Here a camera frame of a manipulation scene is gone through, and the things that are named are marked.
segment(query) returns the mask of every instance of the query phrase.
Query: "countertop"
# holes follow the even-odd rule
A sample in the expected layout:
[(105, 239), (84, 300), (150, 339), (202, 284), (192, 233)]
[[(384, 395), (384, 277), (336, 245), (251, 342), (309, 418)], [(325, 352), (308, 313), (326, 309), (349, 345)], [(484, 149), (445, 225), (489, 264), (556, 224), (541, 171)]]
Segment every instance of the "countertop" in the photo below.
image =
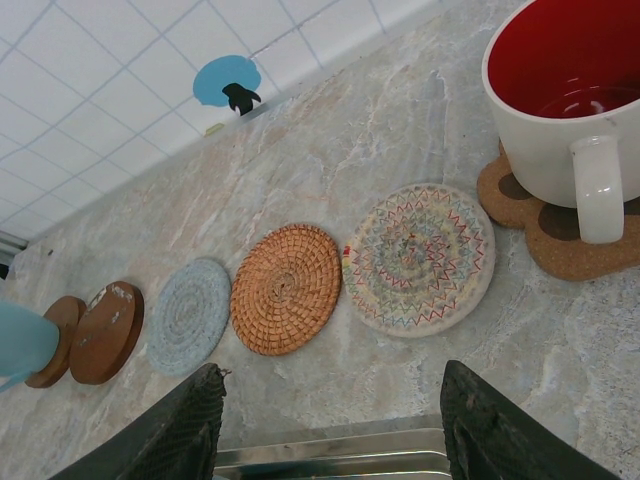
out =
[[(520, 2), (464, 2), (20, 254), (6, 298), (44, 312), (125, 279), (147, 321), (169, 275), (218, 259), (233, 276), (267, 232), (309, 222), (344, 245), (391, 191), (439, 182), (475, 196), (497, 134), (483, 51)], [(567, 283), (543, 273), (522, 232), (495, 228), (495, 276), (478, 308), (442, 334), (398, 339), (359, 321), (346, 295), (322, 332), (279, 358), (227, 328), (211, 361), (233, 371), (220, 447), (422, 426), (438, 412), (448, 359), (482, 375), (569, 444), (625, 479), (640, 477), (638, 268)], [(50, 389), (0, 395), (0, 477), (37, 480), (102, 444), (181, 379), (155, 373), (146, 328), (102, 386), (67, 373)]]

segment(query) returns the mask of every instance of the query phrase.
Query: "penguin sticker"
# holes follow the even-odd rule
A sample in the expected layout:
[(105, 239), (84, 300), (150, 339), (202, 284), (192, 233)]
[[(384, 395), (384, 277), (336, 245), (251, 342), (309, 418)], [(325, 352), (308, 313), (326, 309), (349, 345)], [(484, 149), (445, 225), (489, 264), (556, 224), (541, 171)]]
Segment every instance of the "penguin sticker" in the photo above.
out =
[(202, 105), (225, 107), (245, 115), (262, 99), (255, 90), (262, 78), (256, 64), (240, 55), (227, 55), (207, 63), (193, 81), (193, 94)]

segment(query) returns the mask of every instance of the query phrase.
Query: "cork coaster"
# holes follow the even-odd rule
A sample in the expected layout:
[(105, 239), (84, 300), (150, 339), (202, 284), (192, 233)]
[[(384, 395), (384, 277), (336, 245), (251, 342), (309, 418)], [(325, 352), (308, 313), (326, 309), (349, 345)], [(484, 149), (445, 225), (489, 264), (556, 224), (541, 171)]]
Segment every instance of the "cork coaster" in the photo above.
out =
[(243, 261), (231, 292), (233, 328), (262, 355), (284, 355), (327, 323), (340, 293), (336, 244), (319, 228), (289, 225)]
[(69, 368), (69, 349), (78, 326), (78, 320), (84, 315), (87, 305), (76, 297), (66, 296), (56, 300), (43, 315), (60, 330), (58, 348), (49, 364), (31, 375), (26, 384), (31, 388), (48, 388), (62, 378)]
[(489, 217), (471, 197), (423, 183), (375, 205), (342, 255), (360, 319), (399, 337), (452, 327), (484, 296), (495, 264)]
[(508, 228), (525, 229), (529, 253), (542, 270), (563, 280), (583, 281), (640, 265), (640, 198), (624, 204), (624, 235), (605, 245), (580, 240), (578, 213), (533, 197), (516, 180), (507, 156), (478, 177), (478, 198), (489, 216)]
[(198, 258), (175, 272), (160, 292), (147, 350), (156, 370), (192, 373), (211, 355), (229, 320), (231, 284), (224, 268)]
[(142, 293), (126, 282), (103, 288), (78, 323), (69, 368), (79, 383), (99, 385), (113, 377), (133, 351), (144, 317)]

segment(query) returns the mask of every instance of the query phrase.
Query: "cup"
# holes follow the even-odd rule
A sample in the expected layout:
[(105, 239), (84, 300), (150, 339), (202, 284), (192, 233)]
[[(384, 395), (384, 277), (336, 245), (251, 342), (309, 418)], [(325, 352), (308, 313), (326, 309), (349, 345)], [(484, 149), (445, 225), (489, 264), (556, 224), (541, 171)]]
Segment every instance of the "cup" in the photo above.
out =
[(533, 0), (495, 33), (482, 81), (516, 179), (577, 208), (588, 243), (622, 238), (640, 196), (640, 2)]
[(24, 382), (53, 358), (58, 326), (32, 311), (0, 301), (0, 392)]

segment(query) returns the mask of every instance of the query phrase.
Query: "mug handle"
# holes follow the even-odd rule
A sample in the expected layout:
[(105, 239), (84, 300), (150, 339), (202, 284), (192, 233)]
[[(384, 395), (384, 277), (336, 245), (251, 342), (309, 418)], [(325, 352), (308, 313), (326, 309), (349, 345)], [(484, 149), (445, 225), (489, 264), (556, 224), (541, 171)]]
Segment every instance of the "mug handle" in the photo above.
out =
[(611, 243), (624, 233), (622, 178), (618, 139), (612, 135), (573, 142), (580, 237), (586, 243)]
[(0, 385), (0, 393), (10, 389), (11, 387), (13, 387), (18, 383), (24, 382), (30, 376), (31, 376), (31, 372), (16, 373), (15, 375), (11, 375), (9, 377), (9, 380), (7, 380), (2, 385)]

